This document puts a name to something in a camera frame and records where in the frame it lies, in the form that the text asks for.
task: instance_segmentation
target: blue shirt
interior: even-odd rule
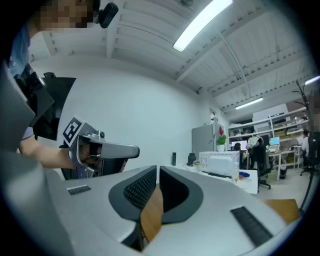
[[[9,71],[14,77],[15,75],[21,75],[29,63],[29,51],[30,37],[28,32],[28,26],[25,24],[22,26],[21,30],[16,34],[11,49],[11,55],[9,59]],[[27,139],[34,134],[31,127],[28,127],[22,139]]]

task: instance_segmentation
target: white ceiling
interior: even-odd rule
[[[102,0],[101,8],[108,2]],[[114,2],[119,13],[109,28],[38,33],[31,40],[30,60],[86,55],[135,63],[195,93],[205,88],[231,120],[248,112],[234,108],[250,97],[263,96],[266,106],[288,102],[297,79],[319,74],[295,28],[265,0],[235,0],[183,52],[173,43],[211,0],[195,0],[190,8],[175,0]]]

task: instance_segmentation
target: refrigerator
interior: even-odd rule
[[[225,128],[216,122],[192,129],[192,152],[199,160],[199,152],[217,151],[217,139],[225,135]]]

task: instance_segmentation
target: ceiling light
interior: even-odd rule
[[[243,105],[241,105],[241,106],[237,106],[235,109],[236,109],[236,110],[242,109],[242,108],[247,107],[247,106],[250,106],[250,105],[252,105],[252,104],[254,104],[254,103],[260,102],[260,101],[262,101],[263,99],[264,99],[263,97],[258,98],[258,99],[254,100],[254,101],[248,102],[248,103],[243,104]]]
[[[232,4],[232,0],[213,0],[185,29],[173,48],[182,52],[195,36],[219,13]]]
[[[305,84],[305,85],[311,84],[311,83],[317,81],[318,79],[320,79],[320,75],[318,75],[318,76],[316,76],[316,77],[314,77],[314,78],[311,78],[311,79],[305,81],[304,84]]]

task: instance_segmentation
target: floor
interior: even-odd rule
[[[301,169],[288,169],[285,179],[277,181],[277,171],[273,170],[266,180],[271,185],[271,189],[269,190],[268,187],[261,185],[259,186],[259,193],[254,196],[262,201],[269,199],[295,199],[300,208],[310,181],[310,174],[305,172],[300,176],[301,171]],[[318,182],[319,176],[315,174],[312,188],[315,188]]]

